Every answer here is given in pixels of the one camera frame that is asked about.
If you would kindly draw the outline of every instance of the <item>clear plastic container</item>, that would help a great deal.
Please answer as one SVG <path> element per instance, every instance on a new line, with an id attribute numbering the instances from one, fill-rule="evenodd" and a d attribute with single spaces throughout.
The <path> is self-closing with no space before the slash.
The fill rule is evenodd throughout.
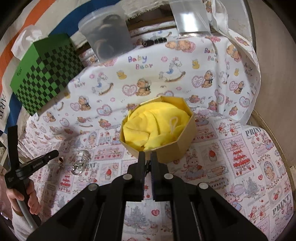
<path id="1" fill-rule="evenodd" d="M 100 62 L 106 62 L 133 49 L 122 8 L 116 4 L 86 15 L 78 23 Z"/>
<path id="2" fill-rule="evenodd" d="M 202 0 L 169 0 L 169 3 L 181 36 L 210 32 L 207 11 Z"/>

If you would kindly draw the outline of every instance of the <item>checkerboard pattern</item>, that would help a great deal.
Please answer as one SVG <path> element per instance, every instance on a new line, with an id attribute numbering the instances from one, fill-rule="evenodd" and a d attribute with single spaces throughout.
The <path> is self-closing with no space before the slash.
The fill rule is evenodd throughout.
<path id="1" fill-rule="evenodd" d="M 34 115 L 82 69 L 72 45 L 58 47 L 33 62 L 15 94 L 28 113 Z"/>

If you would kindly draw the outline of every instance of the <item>clear glass object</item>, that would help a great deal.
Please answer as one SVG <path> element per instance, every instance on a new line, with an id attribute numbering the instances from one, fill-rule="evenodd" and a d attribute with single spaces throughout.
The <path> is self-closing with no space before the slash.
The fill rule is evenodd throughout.
<path id="1" fill-rule="evenodd" d="M 79 150 L 75 160 L 71 172 L 74 175 L 79 175 L 84 171 L 86 165 L 91 160 L 91 155 L 88 150 Z"/>

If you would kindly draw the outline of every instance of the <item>wooden rim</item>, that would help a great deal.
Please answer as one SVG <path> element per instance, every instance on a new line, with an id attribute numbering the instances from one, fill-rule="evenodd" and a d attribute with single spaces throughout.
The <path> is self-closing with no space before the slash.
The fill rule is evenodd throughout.
<path id="1" fill-rule="evenodd" d="M 292 190 L 293 197 L 294 197 L 294 200 L 295 200 L 295 183 L 294 183 L 294 180 L 293 180 L 293 177 L 292 177 L 290 166 L 289 166 L 288 161 L 286 159 L 286 156 L 285 156 L 285 154 L 283 152 L 283 149 L 281 148 L 279 142 L 277 141 L 276 137 L 272 133 L 271 129 L 268 127 L 268 125 L 266 124 L 266 122 L 263 120 L 263 118 L 259 115 L 259 113 L 255 109 L 252 111 L 252 116 L 258 122 L 258 124 L 260 125 L 260 127 L 262 127 L 267 132 L 267 134 L 270 136 L 271 140 L 273 141 L 275 147 L 279 151 L 279 154 L 281 156 L 281 159 L 282 159 L 282 161 L 284 163 L 284 166 L 286 168 L 286 172 L 288 174 L 288 178 L 290 180 L 291 190 Z"/>

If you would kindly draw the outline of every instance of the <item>yellow duck print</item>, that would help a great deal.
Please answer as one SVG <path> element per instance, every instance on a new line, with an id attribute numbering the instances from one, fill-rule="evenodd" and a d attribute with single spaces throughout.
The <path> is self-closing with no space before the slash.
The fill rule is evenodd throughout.
<path id="1" fill-rule="evenodd" d="M 200 68 L 200 65 L 198 63 L 198 59 L 192 60 L 192 68 L 193 69 L 199 69 Z"/>
<path id="2" fill-rule="evenodd" d="M 117 71 L 116 74 L 120 80 L 124 80 L 127 77 L 126 74 L 122 70 Z"/>
<path id="3" fill-rule="evenodd" d="M 70 99 L 71 97 L 69 92 L 64 92 L 64 96 L 66 99 Z"/>
<path id="4" fill-rule="evenodd" d="M 239 69 L 235 69 L 234 73 L 233 73 L 235 76 L 238 76 L 239 75 Z"/>

